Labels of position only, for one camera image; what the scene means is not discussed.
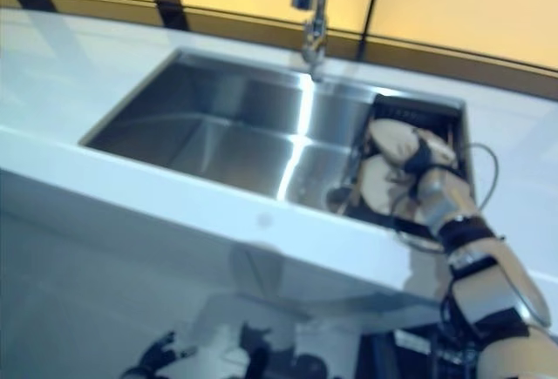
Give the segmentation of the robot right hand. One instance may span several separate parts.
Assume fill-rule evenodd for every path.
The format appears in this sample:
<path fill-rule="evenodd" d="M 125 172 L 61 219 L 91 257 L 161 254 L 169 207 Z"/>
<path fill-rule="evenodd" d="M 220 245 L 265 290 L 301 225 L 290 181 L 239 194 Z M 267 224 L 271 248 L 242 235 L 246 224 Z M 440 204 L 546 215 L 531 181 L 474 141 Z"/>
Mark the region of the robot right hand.
<path fill-rule="evenodd" d="M 418 176 L 434 164 L 434 147 L 443 146 L 444 140 L 433 132 L 415 128 L 412 134 L 417 137 L 418 148 L 415 153 L 403 164 L 405 173 Z"/>

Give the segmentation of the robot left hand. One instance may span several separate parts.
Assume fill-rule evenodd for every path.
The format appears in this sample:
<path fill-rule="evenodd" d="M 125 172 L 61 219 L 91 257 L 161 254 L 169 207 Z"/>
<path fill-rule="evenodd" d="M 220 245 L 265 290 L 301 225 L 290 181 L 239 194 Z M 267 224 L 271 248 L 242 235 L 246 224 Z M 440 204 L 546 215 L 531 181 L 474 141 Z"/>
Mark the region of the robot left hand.
<path fill-rule="evenodd" d="M 191 349 L 175 349 L 174 331 L 169 331 L 153 342 L 132 367 L 126 369 L 120 378 L 161 378 L 158 372 L 169 365 L 186 359 L 192 354 Z"/>

